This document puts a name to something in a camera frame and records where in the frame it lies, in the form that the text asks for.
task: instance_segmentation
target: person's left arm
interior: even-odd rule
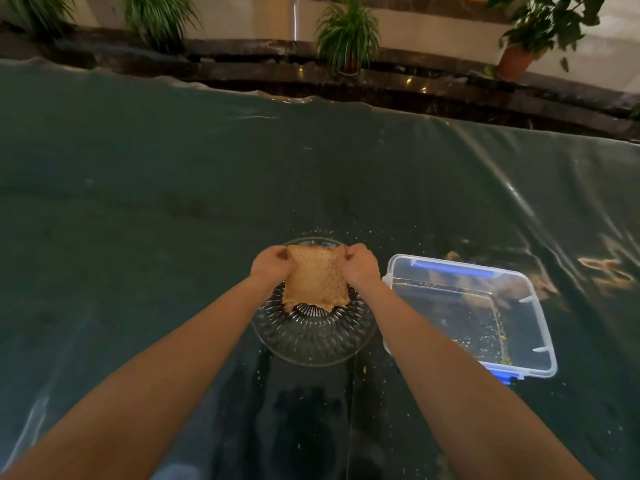
[[[261,252],[247,279],[98,384],[2,480],[149,478],[255,311],[295,266],[284,246]]]

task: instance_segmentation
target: toast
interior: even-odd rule
[[[322,248],[292,244],[289,252],[300,265],[285,281],[282,302],[287,313],[299,303],[318,306],[327,312],[334,306],[349,304],[347,281],[333,263],[336,253],[344,252],[344,246]]]

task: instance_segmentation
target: white vertical light strip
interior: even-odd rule
[[[298,0],[293,1],[293,40],[298,41]]]

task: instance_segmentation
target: clear plastic container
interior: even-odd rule
[[[524,274],[397,254],[384,281],[503,382],[557,372],[540,301]]]

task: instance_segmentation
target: dark green table surface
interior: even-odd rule
[[[528,275],[559,371],[511,387],[596,478],[637,479],[638,182],[628,143],[0,64],[0,468],[258,251],[324,235],[383,270],[455,251]],[[250,328],[157,478],[447,469],[379,335],[308,369]]]

